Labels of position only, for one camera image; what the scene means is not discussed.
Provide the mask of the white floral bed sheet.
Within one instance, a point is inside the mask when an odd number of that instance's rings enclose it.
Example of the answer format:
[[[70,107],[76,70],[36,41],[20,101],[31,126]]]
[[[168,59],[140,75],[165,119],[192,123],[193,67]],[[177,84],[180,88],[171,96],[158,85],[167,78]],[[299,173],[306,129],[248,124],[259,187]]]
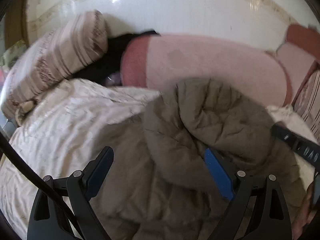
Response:
[[[103,149],[93,149],[103,126],[144,112],[147,104],[161,94],[135,87],[105,88],[83,79],[63,81],[29,113],[10,144],[39,176],[67,177],[84,168]],[[282,121],[289,129],[313,139],[310,129],[291,108],[264,108],[274,123]],[[313,170],[294,155],[306,192]]]

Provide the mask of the black garment behind pillow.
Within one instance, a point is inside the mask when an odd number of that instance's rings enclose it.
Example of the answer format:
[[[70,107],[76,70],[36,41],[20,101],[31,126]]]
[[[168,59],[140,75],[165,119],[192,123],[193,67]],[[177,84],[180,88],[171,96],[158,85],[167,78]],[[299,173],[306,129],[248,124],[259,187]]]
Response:
[[[159,35],[154,30],[139,34],[126,33],[117,37],[108,38],[107,52],[98,60],[72,75],[71,79],[85,79],[102,86],[121,85],[120,65],[121,58],[132,40],[139,37]]]

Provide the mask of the large striped floral cushion right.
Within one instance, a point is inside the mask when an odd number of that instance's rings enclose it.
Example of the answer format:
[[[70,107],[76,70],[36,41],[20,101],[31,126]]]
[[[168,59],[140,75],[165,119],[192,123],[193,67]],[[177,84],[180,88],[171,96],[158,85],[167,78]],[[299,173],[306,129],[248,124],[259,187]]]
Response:
[[[295,112],[304,120],[310,131],[319,142],[320,120],[320,80],[319,70],[315,71],[302,88],[295,104]]]

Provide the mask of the pink corner cushion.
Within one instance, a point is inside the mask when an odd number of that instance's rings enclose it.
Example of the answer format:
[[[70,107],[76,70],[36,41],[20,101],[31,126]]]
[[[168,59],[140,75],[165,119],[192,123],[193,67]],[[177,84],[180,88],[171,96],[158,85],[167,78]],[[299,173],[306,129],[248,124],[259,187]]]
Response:
[[[277,49],[276,59],[286,75],[285,104],[294,104],[304,85],[316,70],[317,60],[307,51],[289,42],[285,42]]]

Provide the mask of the pink red sofa backrest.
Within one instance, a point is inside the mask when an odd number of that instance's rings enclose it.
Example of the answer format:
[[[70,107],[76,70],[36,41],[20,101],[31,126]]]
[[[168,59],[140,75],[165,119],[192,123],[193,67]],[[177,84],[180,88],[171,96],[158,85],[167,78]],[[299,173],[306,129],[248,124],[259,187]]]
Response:
[[[286,32],[286,41],[308,52],[319,61],[320,34],[315,29],[291,24]]]

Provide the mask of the olive green quilted hooded jacket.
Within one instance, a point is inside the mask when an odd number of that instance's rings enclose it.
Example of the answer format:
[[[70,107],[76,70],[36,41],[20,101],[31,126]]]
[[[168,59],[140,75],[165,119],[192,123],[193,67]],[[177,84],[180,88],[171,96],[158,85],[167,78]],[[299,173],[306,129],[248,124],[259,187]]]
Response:
[[[305,196],[294,153],[271,135],[266,109],[229,85],[187,79],[144,112],[102,127],[93,143],[114,150],[92,207],[112,239],[207,239],[224,214],[204,162],[215,148],[255,177],[274,174],[291,218]]]

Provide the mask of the striped floral pillow left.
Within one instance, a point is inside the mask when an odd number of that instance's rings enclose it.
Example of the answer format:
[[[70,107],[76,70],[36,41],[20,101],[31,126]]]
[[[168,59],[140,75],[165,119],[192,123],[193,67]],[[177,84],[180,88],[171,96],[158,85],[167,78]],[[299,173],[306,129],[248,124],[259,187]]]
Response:
[[[1,91],[1,111],[13,118],[20,104],[100,59],[107,52],[107,24],[98,10],[84,12],[44,34],[18,58]]]

